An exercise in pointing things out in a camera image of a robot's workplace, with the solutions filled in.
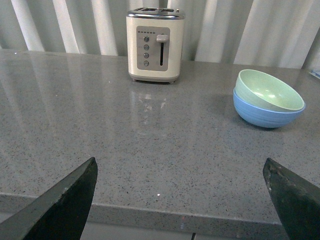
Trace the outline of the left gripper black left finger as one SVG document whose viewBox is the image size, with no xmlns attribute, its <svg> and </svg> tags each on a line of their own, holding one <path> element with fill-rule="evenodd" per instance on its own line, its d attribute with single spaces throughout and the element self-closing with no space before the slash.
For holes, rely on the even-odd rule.
<svg viewBox="0 0 320 240">
<path fill-rule="evenodd" d="M 0 224 L 2 240 L 79 240 L 98 177 L 91 157 L 32 203 Z"/>
</svg>

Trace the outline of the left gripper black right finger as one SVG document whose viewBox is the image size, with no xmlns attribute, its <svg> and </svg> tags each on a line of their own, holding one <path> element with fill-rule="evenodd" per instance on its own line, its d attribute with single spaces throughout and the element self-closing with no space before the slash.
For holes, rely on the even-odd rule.
<svg viewBox="0 0 320 240">
<path fill-rule="evenodd" d="M 291 240 L 320 238 L 320 188 L 272 158 L 263 177 L 280 222 Z"/>
</svg>

